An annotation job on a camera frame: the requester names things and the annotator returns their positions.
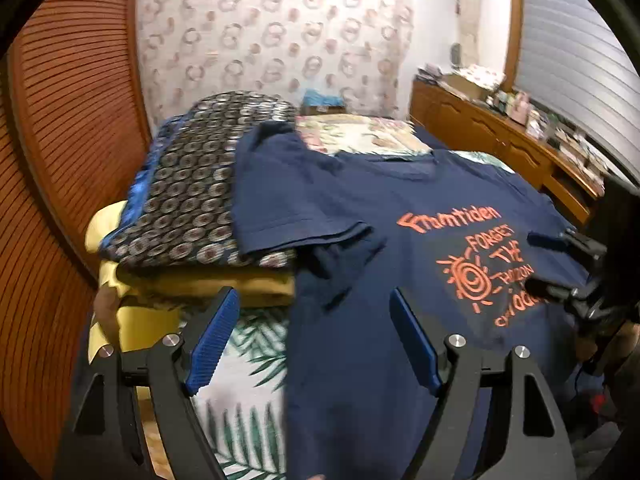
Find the navy blue printed t-shirt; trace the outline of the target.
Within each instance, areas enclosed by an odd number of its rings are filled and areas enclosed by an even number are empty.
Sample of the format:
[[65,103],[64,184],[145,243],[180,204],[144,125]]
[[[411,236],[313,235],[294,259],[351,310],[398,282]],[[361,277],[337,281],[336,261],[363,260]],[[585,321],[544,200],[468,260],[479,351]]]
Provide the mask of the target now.
[[436,150],[392,157],[311,150],[265,122],[235,153],[233,231],[247,257],[292,252],[295,300],[285,382],[288,476],[396,479],[436,401],[414,376],[390,295],[476,348],[529,348],[553,391],[577,365],[560,306],[529,275],[582,284],[566,255],[532,246],[566,220],[517,174]]

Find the palm leaf print blanket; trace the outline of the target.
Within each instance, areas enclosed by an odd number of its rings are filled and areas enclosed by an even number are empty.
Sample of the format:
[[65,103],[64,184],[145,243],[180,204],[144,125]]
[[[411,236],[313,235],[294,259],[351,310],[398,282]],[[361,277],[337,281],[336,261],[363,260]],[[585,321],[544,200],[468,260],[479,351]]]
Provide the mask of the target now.
[[286,477],[287,333],[287,310],[243,310],[212,380],[192,399],[228,479]]

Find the mustard yellow folded garment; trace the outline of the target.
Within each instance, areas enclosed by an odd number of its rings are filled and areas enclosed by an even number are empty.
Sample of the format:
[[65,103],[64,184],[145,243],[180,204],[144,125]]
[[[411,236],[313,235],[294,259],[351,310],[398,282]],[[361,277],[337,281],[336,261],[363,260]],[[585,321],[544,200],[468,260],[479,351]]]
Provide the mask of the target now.
[[130,270],[103,260],[99,283],[117,289],[126,306],[170,310],[204,308],[224,287],[235,289],[247,308],[286,307],[295,298],[291,271],[261,266],[168,266]]

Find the long wooden sideboard cabinet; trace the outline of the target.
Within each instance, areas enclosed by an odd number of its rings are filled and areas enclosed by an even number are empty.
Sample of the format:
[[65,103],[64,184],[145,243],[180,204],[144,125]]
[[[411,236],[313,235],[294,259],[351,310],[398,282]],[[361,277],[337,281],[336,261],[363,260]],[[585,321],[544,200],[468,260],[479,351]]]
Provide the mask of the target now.
[[512,120],[416,79],[410,119],[447,148],[483,152],[507,164],[537,191],[547,194],[561,214],[583,226],[600,188],[551,145],[537,141]]

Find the black circle-patterned folded garment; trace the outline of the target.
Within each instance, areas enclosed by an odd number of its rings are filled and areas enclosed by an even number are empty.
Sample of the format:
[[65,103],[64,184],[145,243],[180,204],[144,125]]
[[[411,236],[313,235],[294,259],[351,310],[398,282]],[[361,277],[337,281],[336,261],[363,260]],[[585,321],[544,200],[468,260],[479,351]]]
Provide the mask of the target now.
[[262,122],[292,122],[277,96],[206,96],[160,126],[134,177],[119,224],[101,240],[108,260],[136,268],[247,266],[232,229],[236,144]]

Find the pale yellow folded cloth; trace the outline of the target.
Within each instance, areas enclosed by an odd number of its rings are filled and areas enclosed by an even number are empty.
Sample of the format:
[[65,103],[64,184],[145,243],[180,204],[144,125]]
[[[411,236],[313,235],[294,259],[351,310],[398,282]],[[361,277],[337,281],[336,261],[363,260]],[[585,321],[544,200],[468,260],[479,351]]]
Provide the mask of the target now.
[[[93,215],[85,234],[85,248],[89,255],[96,256],[101,240],[118,227],[125,204],[124,200],[120,200],[101,208]],[[180,312],[178,310],[157,310],[136,304],[126,304],[126,300],[134,301],[134,296],[129,296],[128,287],[117,281],[115,270],[116,263],[100,260],[99,284],[116,288],[122,300],[120,307],[116,310],[122,351],[149,348],[166,334],[175,333],[179,329]]]

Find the cardboard box with cloth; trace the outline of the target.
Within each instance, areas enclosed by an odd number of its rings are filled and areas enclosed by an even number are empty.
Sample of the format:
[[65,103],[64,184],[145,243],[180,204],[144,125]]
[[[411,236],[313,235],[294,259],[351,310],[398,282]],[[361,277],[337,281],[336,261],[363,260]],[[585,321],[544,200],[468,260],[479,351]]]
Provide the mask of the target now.
[[485,66],[473,64],[469,67],[443,74],[438,84],[451,93],[469,101],[485,101],[503,83],[504,73]]

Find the floral rose bedspread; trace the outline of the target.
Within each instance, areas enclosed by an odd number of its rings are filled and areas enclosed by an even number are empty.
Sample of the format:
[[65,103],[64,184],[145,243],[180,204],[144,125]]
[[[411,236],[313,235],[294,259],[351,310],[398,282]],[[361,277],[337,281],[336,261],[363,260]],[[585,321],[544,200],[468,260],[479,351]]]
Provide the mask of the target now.
[[421,155],[432,149],[410,122],[354,114],[297,116],[296,131],[313,151],[369,155]]

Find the grey roller window shutter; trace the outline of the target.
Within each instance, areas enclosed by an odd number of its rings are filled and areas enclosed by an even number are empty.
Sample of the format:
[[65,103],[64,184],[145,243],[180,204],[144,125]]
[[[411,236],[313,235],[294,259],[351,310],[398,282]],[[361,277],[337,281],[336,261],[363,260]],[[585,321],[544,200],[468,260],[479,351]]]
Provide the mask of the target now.
[[515,87],[639,177],[639,76],[588,0],[523,0]]

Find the blue item on box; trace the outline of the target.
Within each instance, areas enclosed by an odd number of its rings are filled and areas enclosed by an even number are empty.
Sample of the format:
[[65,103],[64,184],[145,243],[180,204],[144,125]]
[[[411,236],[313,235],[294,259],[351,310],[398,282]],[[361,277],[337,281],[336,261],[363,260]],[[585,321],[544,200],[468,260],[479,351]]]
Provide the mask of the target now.
[[344,107],[340,96],[329,96],[314,89],[307,89],[303,96],[302,107]]

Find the wooden louvered wardrobe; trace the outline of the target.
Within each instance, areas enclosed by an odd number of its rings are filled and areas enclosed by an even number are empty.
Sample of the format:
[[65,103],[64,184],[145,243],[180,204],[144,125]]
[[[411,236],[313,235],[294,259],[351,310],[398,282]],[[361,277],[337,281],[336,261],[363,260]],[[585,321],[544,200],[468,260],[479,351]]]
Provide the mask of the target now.
[[136,0],[28,0],[1,55],[1,474],[52,474],[98,287],[92,215],[127,193],[151,133]]

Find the circle-patterned sheer curtain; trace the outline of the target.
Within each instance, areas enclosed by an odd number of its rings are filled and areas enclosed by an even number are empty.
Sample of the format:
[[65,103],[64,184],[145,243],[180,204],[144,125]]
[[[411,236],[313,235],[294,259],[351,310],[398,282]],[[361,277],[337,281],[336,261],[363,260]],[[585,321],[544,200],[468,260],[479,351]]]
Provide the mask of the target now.
[[137,33],[158,125],[229,90],[404,117],[416,70],[447,64],[458,24],[456,0],[137,0]]

